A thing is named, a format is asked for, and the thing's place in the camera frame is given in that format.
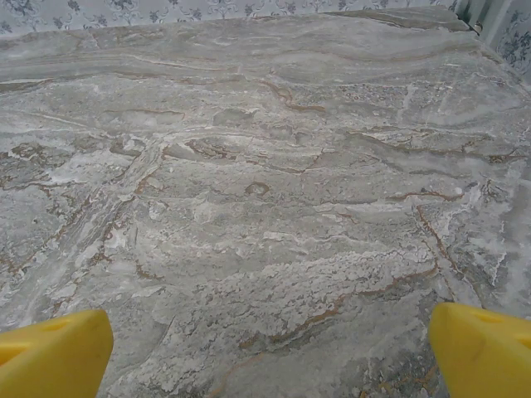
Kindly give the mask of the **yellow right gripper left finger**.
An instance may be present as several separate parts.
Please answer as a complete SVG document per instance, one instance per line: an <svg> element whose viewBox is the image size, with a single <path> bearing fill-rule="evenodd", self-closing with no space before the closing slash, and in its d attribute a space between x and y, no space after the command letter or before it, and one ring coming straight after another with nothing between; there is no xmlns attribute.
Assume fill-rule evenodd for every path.
<svg viewBox="0 0 531 398"><path fill-rule="evenodd" d="M95 397L113 350L103 309L1 333L2 397Z"/></svg>

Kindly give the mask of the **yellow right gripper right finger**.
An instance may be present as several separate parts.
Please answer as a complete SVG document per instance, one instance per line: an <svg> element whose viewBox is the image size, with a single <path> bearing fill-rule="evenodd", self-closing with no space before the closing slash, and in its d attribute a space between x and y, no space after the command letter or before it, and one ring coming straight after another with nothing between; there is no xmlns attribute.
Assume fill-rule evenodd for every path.
<svg viewBox="0 0 531 398"><path fill-rule="evenodd" d="M439 303L428 328L451 397L529 397L530 321Z"/></svg>

